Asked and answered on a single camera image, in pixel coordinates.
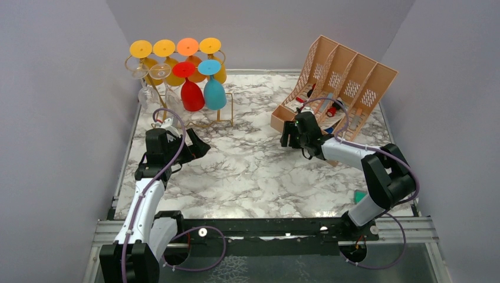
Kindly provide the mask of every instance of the purple cable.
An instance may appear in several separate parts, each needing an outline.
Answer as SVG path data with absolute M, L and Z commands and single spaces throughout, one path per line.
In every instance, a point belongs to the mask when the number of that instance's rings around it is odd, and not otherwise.
M 163 261 L 165 261 L 165 265 L 166 266 L 171 267 L 174 270 L 178 269 L 178 270 L 182 270 L 182 271 L 199 272 L 199 271 L 205 271 L 205 270 L 212 269 L 212 268 L 216 267 L 217 264 L 220 264 L 220 262 L 224 259 L 224 256 L 226 255 L 226 237 L 224 237 L 224 234 L 222 233 L 221 230 L 219 230 L 219 229 L 217 229 L 215 227 L 212 227 L 212 226 L 198 226 L 198 227 L 194 227 L 194 228 L 186 230 L 186 231 L 178 234 L 177 236 L 173 237 L 171 241 L 179 239 L 180 237 L 184 236 L 185 234 L 187 234 L 189 232 L 193 232 L 194 230 L 198 230 L 198 229 L 201 229 L 201 228 L 207 228 L 207 229 L 215 230 L 215 231 L 217 231 L 217 233 L 219 233 L 221 235 L 221 238 L 222 238 L 222 255 L 221 255 L 221 257 L 214 264 L 212 264 L 211 266 L 204 267 L 204 268 L 191 269 L 191 268 L 176 267 L 176 266 L 170 265 L 170 264 L 167 263 L 167 260 L 165 260 L 165 256 L 162 255 L 162 259 L 163 259 Z
M 403 234 L 403 251 L 401 252 L 401 254 L 398 256 L 398 258 L 393 261 L 391 264 L 387 264 L 387 265 L 383 265 L 383 266 L 370 266 L 370 265 L 364 265 L 364 264 L 360 264 L 360 263 L 356 263 L 356 262 L 352 262 L 350 261 L 349 259 L 346 258 L 346 256 L 342 253 L 340 253 L 340 255 L 342 255 L 342 257 L 344 259 L 346 259 L 346 261 L 352 265 L 355 265 L 357 267 L 361 267 L 361 268 L 365 268 L 365 269 L 371 269 L 371 270 L 381 270 L 381 269 L 387 269 L 387 268 L 391 268 L 393 266 L 395 266 L 396 264 L 398 264 L 401 259 L 403 259 L 403 255 L 404 253 L 406 252 L 406 234 L 404 233 L 404 229 L 403 229 L 403 225 L 401 224 L 401 222 L 399 222 L 394 216 L 392 216 L 391 214 L 387 213 L 387 215 L 389 215 L 390 217 L 392 217 L 392 219 L 394 219 L 394 221 L 396 221 L 396 223 L 399 225 L 399 228 L 401 229 L 401 233 Z
M 160 172 L 158 172 L 158 174 L 156 174 L 155 177 L 153 177 L 153 179 L 146 185 L 146 187 L 144 187 L 141 195 L 139 196 L 139 199 L 137 200 L 137 204 L 136 204 L 134 210 L 132 211 L 132 217 L 130 218 L 129 231 L 132 231 L 132 229 L 134 228 L 134 222 L 136 221 L 136 216 L 137 216 L 137 213 L 138 213 L 138 208 L 139 208 L 139 206 L 140 206 L 140 204 L 142 202 L 142 199 L 144 198 L 142 196 L 146 194 L 147 190 L 149 190 L 149 188 L 153 185 L 154 181 L 156 181 L 158 178 L 160 178 L 160 176 L 168 168 L 170 168 L 170 166 L 175 162 L 175 160 L 179 156 L 180 152 L 182 151 L 182 148 L 183 148 L 183 146 L 185 144 L 185 141 L 186 141 L 186 127 L 184 126 L 184 123 L 182 122 L 180 116 L 177 115 L 177 113 L 175 113 L 174 111 L 172 111 L 170 109 L 167 109 L 167 108 L 158 108 L 158 109 L 156 109 L 153 112 L 153 120 L 155 120 L 154 118 L 156 117 L 156 113 L 158 113 L 159 111 L 170 112 L 172 115 L 174 115 L 178 119 L 178 121 L 180 122 L 180 125 L 182 127 L 182 141 L 180 142 L 180 147 L 179 147 L 179 149 L 177 149 L 177 152 L 173 156 L 172 160 L 167 165 L 165 165 L 165 167 Z M 128 281 L 127 281 L 127 271 L 126 271 L 126 268 L 125 268 L 125 258 L 126 258 L 126 254 L 127 254 L 127 245 L 128 245 L 129 239 L 130 239 L 130 234 L 127 233 L 125 235 L 125 241 L 123 242 L 123 247 L 122 247 L 122 250 L 121 250 L 121 280 L 123 281 L 123 283 L 128 283 Z
M 393 160 L 395 160 L 396 162 L 398 162 L 399 164 L 401 164 L 406 170 L 408 170 L 408 172 L 410 173 L 410 175 L 413 177 L 413 180 L 415 180 L 415 192 L 407 199 L 405 200 L 401 200 L 399 202 L 396 203 L 396 205 L 402 205 L 403 203 L 407 203 L 407 202 L 410 202 L 414 199 L 417 198 L 417 195 L 419 194 L 420 192 L 420 182 L 416 176 L 416 174 L 414 173 L 414 171 L 410 168 L 410 166 L 408 164 L 406 164 L 404 161 L 402 161 L 401 159 L 397 158 L 396 156 L 388 153 L 388 152 L 385 152 L 383 151 L 382 149 L 378 149 L 376 147 L 371 147 L 371 146 L 367 146 L 367 147 L 364 147 L 364 146 L 361 146 L 359 144 L 355 144 L 355 143 L 352 143 L 350 141 L 347 141 L 347 140 L 341 140 L 339 137 L 338 137 L 338 134 L 347 130 L 347 127 L 349 126 L 349 116 L 347 114 L 347 109 L 346 107 L 344 106 L 344 104 L 340 103 L 338 100 L 334 99 L 334 98 L 328 98 L 328 97 L 320 97 L 320 98 L 313 98 L 313 99 L 310 99 L 306 102 L 304 102 L 304 106 L 308 103 L 311 103 L 313 101 L 317 101 L 317 100 L 331 100 L 335 103 L 337 103 L 341 108 L 342 108 L 342 111 L 344 111 L 344 113 L 346 114 L 346 123 L 344 124 L 344 126 L 342 127 L 342 129 L 340 129 L 339 131 L 335 132 L 334 133 L 334 136 L 335 136 L 335 140 L 338 141 L 339 143 L 345 143 L 349 146 L 352 146 L 352 147 L 355 147 L 357 149 L 369 149 L 369 150 L 372 150 L 374 152 L 378 152 L 380 154 L 383 154 Z

